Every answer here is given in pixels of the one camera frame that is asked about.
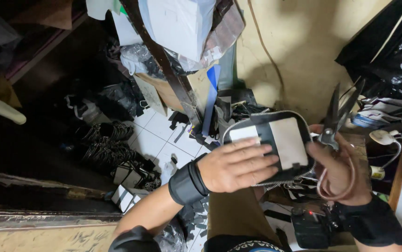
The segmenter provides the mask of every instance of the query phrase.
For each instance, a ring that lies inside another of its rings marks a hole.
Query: metal zipper
[[[251,117],[251,116],[262,116],[262,115],[275,115],[275,114],[282,113],[282,112],[292,112],[292,113],[295,113],[295,114],[298,115],[300,118],[302,118],[302,121],[304,121],[305,126],[307,127],[307,131],[308,131],[308,133],[309,133],[310,141],[313,141],[313,137],[311,136],[311,132],[310,132],[310,129],[309,129],[309,125],[307,124],[307,122],[305,121],[305,119],[304,119],[301,115],[299,115],[298,112],[294,112],[294,111],[292,111],[292,110],[281,110],[281,111],[276,111],[276,112],[267,113],[267,111],[269,111],[269,110],[270,110],[270,109],[267,108],[267,109],[263,110],[263,111],[260,112],[260,113],[252,113],[252,114],[250,115],[250,117]],[[226,136],[227,132],[229,132],[233,127],[237,126],[238,124],[244,123],[244,122],[247,122],[247,121],[250,121],[250,120],[251,120],[250,118],[246,118],[246,119],[243,119],[243,120],[241,120],[241,121],[239,121],[239,122],[236,122],[236,123],[232,124],[231,126],[229,126],[229,127],[224,131],[224,134],[223,134],[222,137],[221,137],[221,145],[224,145],[224,137]],[[253,187],[255,187],[255,186],[266,186],[267,190],[271,190],[271,189],[276,188],[277,186],[281,186],[282,184],[291,183],[291,182],[294,182],[296,179],[305,177],[307,174],[309,174],[309,173],[311,173],[311,172],[313,171],[313,169],[315,168],[315,166],[316,166],[316,161],[314,162],[313,167],[312,167],[308,172],[306,172],[306,173],[304,173],[304,174],[301,174],[301,175],[298,175],[298,176],[295,176],[295,177],[294,177],[294,180],[283,180],[283,181],[266,182],[266,183],[255,184],[255,185],[252,185],[252,186],[253,186]]]

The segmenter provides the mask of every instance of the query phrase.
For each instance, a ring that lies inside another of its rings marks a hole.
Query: black device
[[[324,214],[307,209],[293,208],[291,221],[299,247],[303,249],[327,249],[331,238],[339,230],[339,216],[327,207]]]

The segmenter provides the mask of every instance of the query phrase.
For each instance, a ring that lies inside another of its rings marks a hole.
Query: thigh
[[[210,193],[207,238],[217,235],[263,237],[280,244],[252,188],[233,193]]]

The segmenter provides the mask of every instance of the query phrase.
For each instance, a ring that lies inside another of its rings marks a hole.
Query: hand
[[[323,129],[322,125],[311,125],[310,131],[321,134]],[[359,167],[359,159],[355,154],[354,147],[346,141],[342,135],[338,132],[335,135],[335,140],[339,144],[339,152],[337,158],[333,158],[331,153],[324,149],[318,143],[308,143],[307,152],[318,163],[316,164],[316,175],[321,176],[324,167],[327,168],[327,180],[328,189],[333,194],[339,194],[343,192],[350,184],[350,166],[348,164],[349,157],[353,160],[353,164],[357,165],[357,176],[355,181],[355,187],[350,195],[338,202],[349,206],[358,206],[369,203],[372,200],[370,194],[370,188],[366,183],[366,178],[361,172]]]
[[[271,145],[255,146],[257,140],[246,139],[216,148],[197,163],[205,186],[212,192],[235,192],[269,179],[277,172],[271,166],[276,155],[263,156]]]

